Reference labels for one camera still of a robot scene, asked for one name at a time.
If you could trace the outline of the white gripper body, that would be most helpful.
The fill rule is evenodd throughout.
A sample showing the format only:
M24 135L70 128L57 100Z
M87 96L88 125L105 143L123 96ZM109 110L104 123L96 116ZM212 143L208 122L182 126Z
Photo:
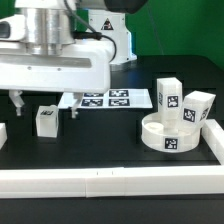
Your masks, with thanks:
M110 41L78 40L60 56L27 53L26 45L0 42L0 89L105 93L110 88Z

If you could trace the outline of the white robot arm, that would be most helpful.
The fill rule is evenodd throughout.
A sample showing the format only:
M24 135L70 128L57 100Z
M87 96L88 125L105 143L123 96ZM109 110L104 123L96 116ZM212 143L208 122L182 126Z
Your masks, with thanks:
M90 27L72 32L78 9L133 14L147 0L15 0L18 14L0 19L0 90L20 113L24 91L85 93L110 88L117 43Z

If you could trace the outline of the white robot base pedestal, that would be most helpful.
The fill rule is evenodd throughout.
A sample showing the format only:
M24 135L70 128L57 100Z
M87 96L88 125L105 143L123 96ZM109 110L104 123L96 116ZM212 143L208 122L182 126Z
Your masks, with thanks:
M137 56L132 52L132 36L126 27L124 13L104 10L89 10L89 24L97 31L112 38L117 46L117 53L110 63L112 71L122 71L136 64Z

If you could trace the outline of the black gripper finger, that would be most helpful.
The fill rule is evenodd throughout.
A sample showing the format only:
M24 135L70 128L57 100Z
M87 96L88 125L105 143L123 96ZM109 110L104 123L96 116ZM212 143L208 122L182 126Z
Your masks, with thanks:
M24 105L24 101L21 98L22 91L21 90L10 90L9 97L16 107L16 114L18 116L21 115L22 107Z
M73 119L76 118L78 112L77 112L77 109L83 99L83 94L82 93L73 93L72 94L72 105L70 106L70 109L71 109L71 117Z

